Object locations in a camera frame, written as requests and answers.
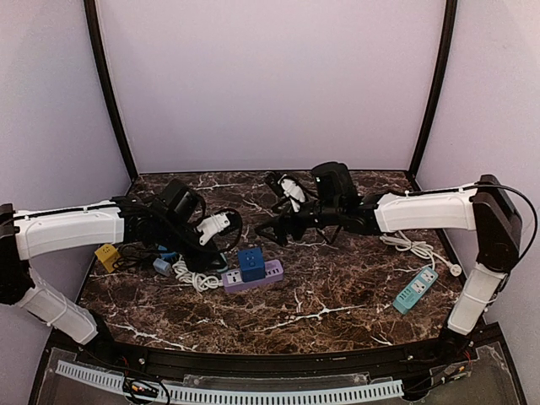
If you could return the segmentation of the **teal charger plug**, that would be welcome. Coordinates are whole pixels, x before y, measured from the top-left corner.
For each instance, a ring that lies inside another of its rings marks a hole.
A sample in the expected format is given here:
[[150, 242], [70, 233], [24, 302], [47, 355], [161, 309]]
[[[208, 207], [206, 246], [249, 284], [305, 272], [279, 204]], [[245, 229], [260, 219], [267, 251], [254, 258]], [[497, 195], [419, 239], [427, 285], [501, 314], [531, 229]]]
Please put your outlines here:
[[217, 273], [225, 273], [229, 270], [227, 257], [224, 253], [220, 253], [219, 258], [213, 261], [213, 270]]

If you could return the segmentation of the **dark blue cube socket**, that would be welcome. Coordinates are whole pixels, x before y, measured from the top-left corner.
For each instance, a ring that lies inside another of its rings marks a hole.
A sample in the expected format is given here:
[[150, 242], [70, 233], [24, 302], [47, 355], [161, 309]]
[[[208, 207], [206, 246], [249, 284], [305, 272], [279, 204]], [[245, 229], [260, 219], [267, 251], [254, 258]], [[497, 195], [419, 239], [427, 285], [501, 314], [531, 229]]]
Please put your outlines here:
[[265, 278], [265, 262], [261, 247], [240, 250], [237, 257], [240, 275], [244, 283]]

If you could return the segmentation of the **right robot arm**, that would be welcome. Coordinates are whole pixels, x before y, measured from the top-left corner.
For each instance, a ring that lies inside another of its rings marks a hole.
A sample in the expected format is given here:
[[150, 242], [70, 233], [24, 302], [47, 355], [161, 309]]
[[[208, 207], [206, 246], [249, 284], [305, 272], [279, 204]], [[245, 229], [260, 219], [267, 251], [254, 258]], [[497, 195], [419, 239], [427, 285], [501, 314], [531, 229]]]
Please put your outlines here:
[[531, 248], [521, 243], [522, 218], [510, 199], [521, 192], [500, 184], [494, 175], [446, 189], [361, 195], [343, 163], [327, 162], [310, 174], [315, 192], [291, 175], [267, 173], [265, 182], [279, 201], [272, 208], [274, 215], [256, 227], [257, 235], [286, 246], [289, 240], [301, 240], [309, 229], [326, 227], [368, 236], [447, 229], [476, 234], [474, 268], [445, 321], [445, 329], [455, 334], [473, 331]]

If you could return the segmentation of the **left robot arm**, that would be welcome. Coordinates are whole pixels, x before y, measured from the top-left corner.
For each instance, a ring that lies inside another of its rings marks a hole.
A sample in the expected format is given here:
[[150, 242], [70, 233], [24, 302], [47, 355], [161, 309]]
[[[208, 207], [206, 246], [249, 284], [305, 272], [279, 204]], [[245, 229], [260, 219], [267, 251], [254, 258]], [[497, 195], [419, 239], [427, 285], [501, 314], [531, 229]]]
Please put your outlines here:
[[216, 236], [239, 234], [243, 224], [233, 208], [213, 214], [203, 209], [162, 199], [141, 202], [115, 197], [98, 203], [46, 211], [16, 210], [1, 206], [1, 303], [17, 306], [75, 343], [87, 346], [104, 339], [107, 327], [98, 316], [51, 286], [33, 267], [37, 257], [76, 251], [103, 244], [139, 243], [163, 246], [184, 257], [187, 264], [205, 270], [209, 263], [235, 246], [219, 248]]

